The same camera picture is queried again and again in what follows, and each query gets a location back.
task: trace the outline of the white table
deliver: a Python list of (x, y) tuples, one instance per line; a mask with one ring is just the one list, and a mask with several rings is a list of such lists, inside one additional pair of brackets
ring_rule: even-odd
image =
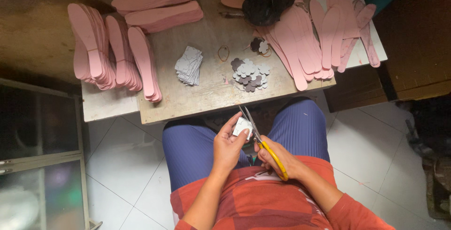
[[(326, 10), (326, 0), (318, 1), (323, 6), (324, 10)], [(379, 59), (381, 61), (387, 60), (382, 43), (372, 21), (370, 22), (370, 31)], [(349, 58), (347, 68), (365, 64), (369, 64), (368, 57), (362, 42), (358, 41)], [(137, 93), (128, 91), (127, 88), (115, 88), (112, 90), (101, 91), (94, 85), (82, 82), (82, 96), (85, 122), (139, 111)]]

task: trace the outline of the red shirt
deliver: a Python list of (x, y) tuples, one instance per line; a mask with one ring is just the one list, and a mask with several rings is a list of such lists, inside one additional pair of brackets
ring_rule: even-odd
[[(330, 184), (332, 165), (322, 159), (296, 156)], [(172, 209), (180, 219), (176, 230), (195, 229), (181, 220), (193, 204), (205, 179), (185, 185), (171, 194)], [(213, 229), (394, 229), (347, 194), (325, 215), (296, 180), (282, 181), (263, 167), (233, 170), (222, 190)]]

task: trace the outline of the stack of paper squares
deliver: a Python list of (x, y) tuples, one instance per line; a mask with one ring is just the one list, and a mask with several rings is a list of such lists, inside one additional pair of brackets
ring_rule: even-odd
[(199, 85), (199, 68), (203, 58), (201, 54), (200, 50), (187, 46), (183, 56), (175, 64), (177, 77), (187, 86)]

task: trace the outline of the hand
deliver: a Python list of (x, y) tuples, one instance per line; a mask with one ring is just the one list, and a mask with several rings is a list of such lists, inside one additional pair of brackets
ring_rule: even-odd
[(218, 171), (229, 175), (230, 171), (238, 163), (240, 158), (241, 147), (247, 142), (246, 140), (249, 129), (244, 129), (238, 136), (232, 135), (233, 128), (241, 116), (241, 112), (234, 115), (219, 131), (213, 141), (213, 169), (212, 172)]
[[(302, 170), (300, 170), (300, 167), (305, 165), (293, 154), (288, 152), (281, 144), (270, 140), (267, 136), (261, 136), (261, 139), (268, 144), (271, 150), (274, 151), (279, 160), (282, 162), (283, 166), (285, 167), (286, 173), (288, 174), (288, 178), (299, 180), (300, 174), (302, 172)], [(260, 149), (257, 142), (255, 142), (254, 150), (258, 152), (258, 158), (263, 161), (263, 167), (265, 167), (266, 169), (270, 169), (272, 167), (279, 175), (282, 175), (279, 166), (265, 148)]]

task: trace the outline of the cabinet handle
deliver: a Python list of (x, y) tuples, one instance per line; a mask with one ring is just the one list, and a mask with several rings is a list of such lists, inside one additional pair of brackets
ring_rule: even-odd
[(12, 160), (3, 160), (3, 161), (0, 161), (0, 165), (6, 165), (6, 164), (11, 164), (11, 163), (13, 163)]
[(6, 174), (6, 173), (12, 172), (12, 171), (13, 171), (13, 169), (2, 169), (2, 170), (0, 170), (0, 175)]

